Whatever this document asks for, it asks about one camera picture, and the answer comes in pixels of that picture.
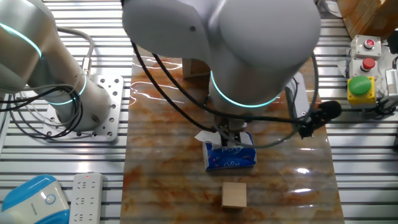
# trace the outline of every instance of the marble-patterned mat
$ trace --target marble-patterned mat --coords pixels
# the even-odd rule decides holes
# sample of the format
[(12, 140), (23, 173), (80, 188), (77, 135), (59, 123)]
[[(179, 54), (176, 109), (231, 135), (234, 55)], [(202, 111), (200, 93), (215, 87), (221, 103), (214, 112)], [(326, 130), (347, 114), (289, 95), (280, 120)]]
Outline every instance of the marble-patterned mat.
[[(148, 66), (163, 90), (192, 118), (211, 126), (205, 112), (190, 103), (153, 61), (147, 59)], [(196, 98), (208, 93), (209, 77), (183, 80), (181, 60), (164, 61)], [(311, 61), (300, 71), (311, 99)], [(289, 117), (284, 94), (264, 115)], [(289, 124), (266, 122), (248, 127), (256, 144), (275, 141), (291, 129)], [(160, 96), (144, 72), (133, 74), (121, 223), (344, 223), (325, 128), (314, 138), (301, 140), (296, 135), (278, 146), (258, 149), (253, 168), (209, 172), (204, 169), (201, 142), (194, 138), (199, 132)], [(247, 183), (247, 208), (221, 208), (223, 182)]]

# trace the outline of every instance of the electrical outlet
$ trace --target electrical outlet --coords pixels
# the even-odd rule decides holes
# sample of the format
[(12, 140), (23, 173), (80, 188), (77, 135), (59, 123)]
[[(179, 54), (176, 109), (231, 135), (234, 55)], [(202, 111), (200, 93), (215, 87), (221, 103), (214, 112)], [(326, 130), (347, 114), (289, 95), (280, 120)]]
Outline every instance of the electrical outlet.
[(69, 224), (100, 223), (102, 183), (102, 174), (78, 174), (75, 176)]

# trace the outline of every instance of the robotic arm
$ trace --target robotic arm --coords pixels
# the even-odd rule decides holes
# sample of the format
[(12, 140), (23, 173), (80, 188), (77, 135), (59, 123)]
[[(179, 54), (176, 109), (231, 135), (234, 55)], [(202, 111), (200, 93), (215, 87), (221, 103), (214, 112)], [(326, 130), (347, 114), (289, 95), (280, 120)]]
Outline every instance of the robotic arm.
[[(236, 115), (262, 114), (320, 36), (310, 0), (125, 0), (123, 11), (127, 34), (144, 49), (206, 62), (215, 108)], [(243, 126), (229, 119), (229, 130)]]
[[(83, 72), (60, 40), (55, 19), (41, 0), (0, 0), (0, 92), (17, 93), (26, 84), (43, 93), (47, 85), (75, 87), (83, 105), (83, 117), (76, 131), (100, 125), (111, 109), (102, 87)], [(74, 116), (68, 93), (44, 97), (61, 122)]]

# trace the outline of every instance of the wooden block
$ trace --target wooden block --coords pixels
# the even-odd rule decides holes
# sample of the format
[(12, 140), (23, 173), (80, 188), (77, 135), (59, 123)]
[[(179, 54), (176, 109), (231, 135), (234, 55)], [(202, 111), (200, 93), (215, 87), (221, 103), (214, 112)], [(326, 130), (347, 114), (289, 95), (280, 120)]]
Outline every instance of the wooden block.
[(246, 208), (246, 183), (223, 183), (223, 208)]

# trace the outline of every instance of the blue device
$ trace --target blue device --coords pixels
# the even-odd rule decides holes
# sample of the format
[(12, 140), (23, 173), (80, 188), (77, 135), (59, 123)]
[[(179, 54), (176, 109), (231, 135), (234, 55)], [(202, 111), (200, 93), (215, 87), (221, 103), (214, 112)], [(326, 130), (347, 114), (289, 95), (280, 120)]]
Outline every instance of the blue device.
[(68, 224), (70, 209), (58, 181), (40, 175), (12, 190), (4, 199), (2, 212), (16, 224)]

